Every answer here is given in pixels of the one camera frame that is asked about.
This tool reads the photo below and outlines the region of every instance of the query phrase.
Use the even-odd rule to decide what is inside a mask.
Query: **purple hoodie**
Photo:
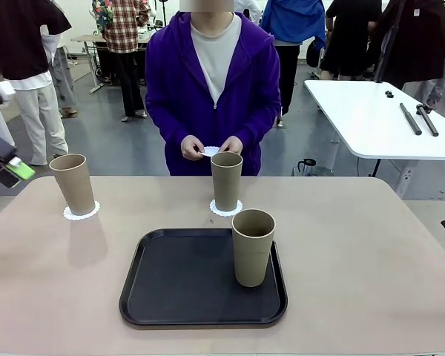
[[[194,135],[204,146],[220,147],[237,136],[244,149],[243,175],[260,170],[260,141],[280,113],[280,63],[273,37],[244,16],[217,105],[209,93],[191,39],[191,13],[177,13],[154,34],[147,48],[147,109],[166,141],[172,176],[211,175],[211,161],[186,160],[181,141]]]

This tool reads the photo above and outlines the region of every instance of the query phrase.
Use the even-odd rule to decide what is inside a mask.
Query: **tall tapered cup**
[[[86,157],[67,154],[51,161],[53,172],[62,195],[74,215],[86,215],[96,207]]]
[[[262,210],[243,210],[232,219],[237,281],[257,287],[264,281],[275,233],[275,219]]]
[[[212,156],[211,170],[216,208],[221,211],[233,211],[239,199],[243,158],[232,152],[221,152]]]

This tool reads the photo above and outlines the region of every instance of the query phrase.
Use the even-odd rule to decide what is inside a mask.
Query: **plaid shirt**
[[[113,20],[103,36],[110,52],[136,52],[139,46],[136,18],[148,11],[147,0],[113,0]]]

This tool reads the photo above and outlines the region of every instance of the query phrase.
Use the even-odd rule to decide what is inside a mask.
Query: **person in blue jacket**
[[[259,173],[260,141],[280,112],[273,42],[232,12],[178,12],[152,36],[145,101],[171,175],[211,175],[205,146],[239,153],[243,175]]]
[[[285,115],[294,92],[300,46],[311,37],[315,37],[318,50],[325,46],[325,7],[321,0],[268,0],[260,26],[275,37]],[[277,124],[283,125],[280,117]]]

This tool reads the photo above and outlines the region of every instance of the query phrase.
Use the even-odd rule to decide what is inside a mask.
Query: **black serving tray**
[[[137,326],[275,323],[287,309],[276,245],[263,284],[246,288],[234,276],[231,229],[153,231],[136,248],[119,307]]]

